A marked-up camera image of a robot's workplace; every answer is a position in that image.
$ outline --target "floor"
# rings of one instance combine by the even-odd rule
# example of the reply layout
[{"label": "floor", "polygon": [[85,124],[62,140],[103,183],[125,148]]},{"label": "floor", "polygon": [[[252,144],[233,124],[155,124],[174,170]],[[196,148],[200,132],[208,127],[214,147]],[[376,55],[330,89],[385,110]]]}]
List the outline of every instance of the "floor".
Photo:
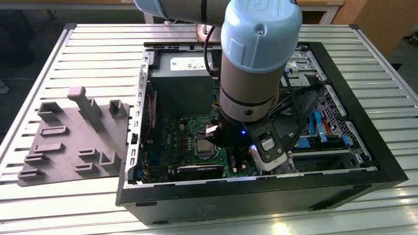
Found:
[{"label": "floor", "polygon": [[[0,143],[27,98],[66,23],[145,23],[143,14],[137,10],[62,10],[58,11],[59,17],[55,20],[49,18],[46,11],[31,10],[26,11],[26,16],[37,33],[37,37],[30,42],[30,46],[35,52],[35,60],[23,68],[2,69],[0,67],[0,78],[11,88],[9,94],[0,94]],[[418,93],[418,45],[411,45],[408,40],[403,41],[389,56],[389,61],[404,64],[400,74]]]}]

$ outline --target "slotted metal table surface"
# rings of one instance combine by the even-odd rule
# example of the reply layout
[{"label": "slotted metal table surface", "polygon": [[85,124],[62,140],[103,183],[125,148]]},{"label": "slotted metal table surface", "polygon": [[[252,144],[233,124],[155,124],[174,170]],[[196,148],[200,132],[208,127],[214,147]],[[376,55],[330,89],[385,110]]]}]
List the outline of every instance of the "slotted metal table surface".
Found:
[{"label": "slotted metal table surface", "polygon": [[418,99],[361,30],[305,25],[301,41],[325,44],[411,180],[342,207],[280,215],[147,227],[115,206],[118,178],[22,188],[17,185],[41,118],[42,102],[86,86],[99,105],[134,105],[146,41],[196,41],[193,24],[79,24],[66,29],[0,146],[0,233],[93,234],[418,234]]}]

